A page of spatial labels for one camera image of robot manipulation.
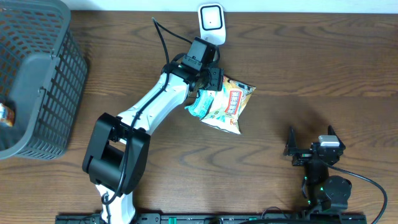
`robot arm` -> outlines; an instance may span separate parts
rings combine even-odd
[[[90,143],[83,160],[83,170],[90,175],[102,197],[111,198],[118,188],[124,161],[127,160],[125,179],[115,200],[103,205],[101,218],[111,223],[130,223],[135,215],[132,191],[144,174],[147,162],[150,136],[163,119],[178,105],[182,104],[198,89],[220,91],[223,69],[216,68],[213,61],[218,49],[215,45],[196,37],[182,62],[170,63],[169,81],[163,92],[138,115],[138,111],[158,94],[165,85],[165,68],[155,87],[138,103],[117,117],[104,113],[94,127]],[[139,116],[134,127],[132,120]],[[129,142],[129,154],[109,144],[110,141]]]

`brown tabletop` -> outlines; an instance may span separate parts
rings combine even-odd
[[[151,21],[189,39],[197,13],[73,12],[71,29],[91,60],[67,153],[54,161],[0,162],[0,223],[54,223],[58,214],[101,210],[81,169],[93,126],[117,115],[159,79],[165,55]],[[302,167],[282,152],[290,125],[309,147],[331,124],[347,149],[337,167],[379,182],[389,195],[382,218],[398,220],[398,16],[226,13],[220,67],[255,85],[239,117],[242,135],[224,133],[178,106],[157,128],[135,206],[165,213],[262,212],[306,205]],[[170,57],[189,45],[164,33]],[[375,186],[353,184],[351,212],[371,222],[382,206]]]

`white wall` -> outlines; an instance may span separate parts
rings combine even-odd
[[[62,0],[72,10],[196,11],[220,3],[226,12],[398,13],[398,0]]]

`plastic basket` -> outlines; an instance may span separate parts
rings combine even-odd
[[[0,102],[16,112],[0,159],[65,153],[87,76],[69,22],[58,0],[0,0]]]

